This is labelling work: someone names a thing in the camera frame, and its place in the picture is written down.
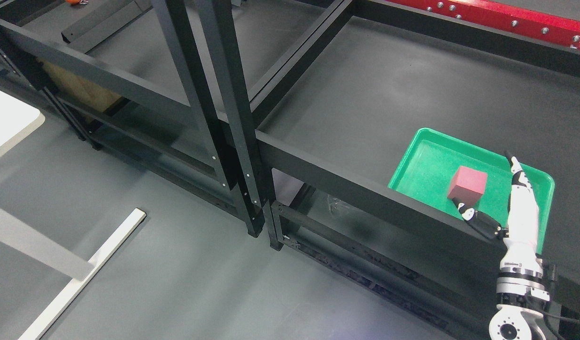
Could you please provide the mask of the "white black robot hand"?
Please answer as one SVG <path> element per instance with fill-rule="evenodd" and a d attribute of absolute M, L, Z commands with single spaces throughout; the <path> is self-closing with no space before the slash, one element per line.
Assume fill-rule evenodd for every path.
<path fill-rule="evenodd" d="M 486 239 L 501 241 L 506 246 L 506 254 L 499 265 L 502 275 L 511 273 L 539 281 L 543 278 L 543 267 L 537 257 L 540 230 L 538 204 L 532 184 L 518 159 L 509 151 L 505 151 L 504 156 L 510 164 L 512 174 L 508 217 L 504 226 L 461 199 L 451 200 L 470 228 Z"/>

